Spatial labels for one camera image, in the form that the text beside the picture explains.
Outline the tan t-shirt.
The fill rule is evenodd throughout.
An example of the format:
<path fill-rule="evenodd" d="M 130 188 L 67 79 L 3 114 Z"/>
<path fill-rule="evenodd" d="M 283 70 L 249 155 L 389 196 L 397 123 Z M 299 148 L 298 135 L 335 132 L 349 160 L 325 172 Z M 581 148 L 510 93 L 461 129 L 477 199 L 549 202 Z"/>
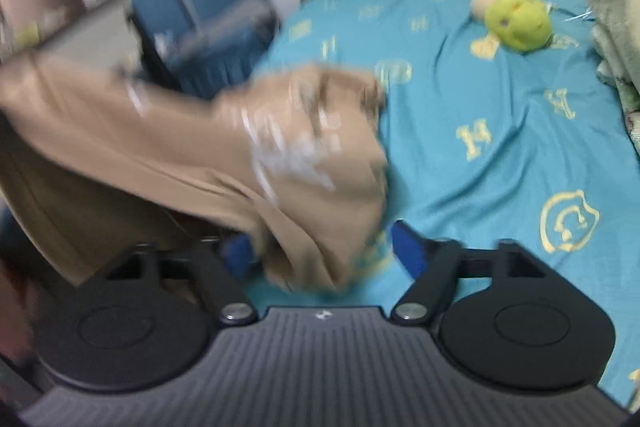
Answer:
<path fill-rule="evenodd" d="M 206 221 L 246 234 L 274 285 L 339 291 L 384 213 L 383 103 L 373 76 L 314 64 L 202 101 L 26 53 L 1 69 L 1 191 L 73 284 Z"/>

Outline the teal patterned bed sheet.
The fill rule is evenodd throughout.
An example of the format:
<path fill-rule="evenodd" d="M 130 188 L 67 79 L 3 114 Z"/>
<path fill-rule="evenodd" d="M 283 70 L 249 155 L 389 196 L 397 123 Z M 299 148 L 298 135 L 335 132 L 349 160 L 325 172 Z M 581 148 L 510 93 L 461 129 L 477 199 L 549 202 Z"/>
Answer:
<path fill-rule="evenodd" d="M 492 60 L 472 0 L 307 0 L 258 74 L 325 62 L 386 93 L 386 225 L 489 248 L 514 239 L 611 317 L 601 379 L 628 403 L 639 378 L 639 157 L 597 75 L 586 0 L 542 0 L 550 46 Z"/>

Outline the blue covered chair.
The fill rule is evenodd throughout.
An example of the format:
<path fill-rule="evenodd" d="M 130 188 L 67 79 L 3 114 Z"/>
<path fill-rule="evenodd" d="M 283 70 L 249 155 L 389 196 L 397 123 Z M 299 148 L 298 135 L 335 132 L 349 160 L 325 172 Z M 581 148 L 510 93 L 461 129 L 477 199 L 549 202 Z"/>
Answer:
<path fill-rule="evenodd" d="M 280 27 L 271 0 L 130 0 L 150 81 L 203 100 L 244 83 Z"/>

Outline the green yellow plush toy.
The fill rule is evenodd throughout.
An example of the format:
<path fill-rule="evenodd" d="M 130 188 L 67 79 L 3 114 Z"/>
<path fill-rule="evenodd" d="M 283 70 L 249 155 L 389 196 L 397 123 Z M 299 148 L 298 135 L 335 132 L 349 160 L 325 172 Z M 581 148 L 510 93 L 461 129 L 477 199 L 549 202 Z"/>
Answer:
<path fill-rule="evenodd" d="M 483 60 L 492 60 L 500 46 L 527 54 L 545 48 L 553 38 L 549 10 L 541 0 L 472 0 L 471 17 L 487 30 L 470 46 Z"/>

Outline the light green fleece blanket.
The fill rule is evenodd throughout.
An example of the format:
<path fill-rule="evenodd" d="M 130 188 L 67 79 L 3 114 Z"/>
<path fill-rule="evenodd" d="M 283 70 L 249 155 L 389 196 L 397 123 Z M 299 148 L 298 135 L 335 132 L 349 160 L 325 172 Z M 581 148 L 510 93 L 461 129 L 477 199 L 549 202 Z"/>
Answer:
<path fill-rule="evenodd" d="M 639 0 L 587 0 L 594 17 L 591 38 L 601 62 L 599 79 L 616 89 L 624 123 L 639 145 Z"/>

